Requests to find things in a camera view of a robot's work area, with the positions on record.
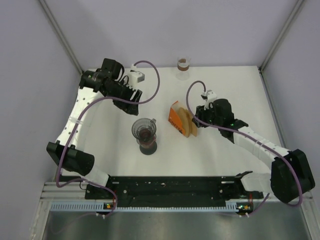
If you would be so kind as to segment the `clear plastic coffee dripper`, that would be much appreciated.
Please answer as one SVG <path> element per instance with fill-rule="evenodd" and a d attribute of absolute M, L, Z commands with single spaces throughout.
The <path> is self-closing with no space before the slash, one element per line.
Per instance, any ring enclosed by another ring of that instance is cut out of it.
<path fill-rule="evenodd" d="M 133 123 L 131 133 L 138 144 L 149 145 L 156 139 L 156 122 L 154 118 L 140 118 Z"/>

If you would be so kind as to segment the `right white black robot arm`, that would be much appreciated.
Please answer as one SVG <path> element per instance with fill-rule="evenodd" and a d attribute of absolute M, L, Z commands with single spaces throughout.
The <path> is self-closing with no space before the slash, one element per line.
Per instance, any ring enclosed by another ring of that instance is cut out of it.
<path fill-rule="evenodd" d="M 254 132 L 249 125 L 234 117 L 225 98 L 203 97 L 205 104 L 196 107 L 193 122 L 198 128 L 213 127 L 222 137 L 245 149 L 268 168 L 268 173 L 249 171 L 233 185 L 233 192 L 245 198 L 252 191 L 273 194 L 288 204 L 315 186 L 315 180 L 306 154 L 278 146 Z"/>

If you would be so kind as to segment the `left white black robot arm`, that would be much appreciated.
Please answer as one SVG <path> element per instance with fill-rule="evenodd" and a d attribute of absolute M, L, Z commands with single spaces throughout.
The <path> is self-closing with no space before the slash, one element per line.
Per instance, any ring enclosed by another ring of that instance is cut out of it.
<path fill-rule="evenodd" d="M 96 192 L 109 198 L 114 191 L 108 183 L 109 175 L 98 167 L 93 154 L 85 152 L 87 133 L 103 97 L 113 97 L 113 104 L 129 115 L 138 115 L 137 103 L 142 91 L 137 84 L 145 74 L 131 66 L 124 74 L 124 67 L 112 59 L 104 59 L 95 71 L 87 70 L 80 77 L 79 88 L 67 123 L 55 142 L 49 142 L 46 150 L 61 169 L 97 184 Z"/>

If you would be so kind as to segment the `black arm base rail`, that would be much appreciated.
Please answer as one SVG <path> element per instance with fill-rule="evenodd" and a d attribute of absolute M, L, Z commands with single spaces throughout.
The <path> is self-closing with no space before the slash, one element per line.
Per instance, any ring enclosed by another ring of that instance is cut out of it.
<path fill-rule="evenodd" d="M 239 176 L 111 176 L 110 190 L 87 186 L 87 200 L 118 200 L 118 207 L 224 207 L 233 199 L 262 199 Z"/>

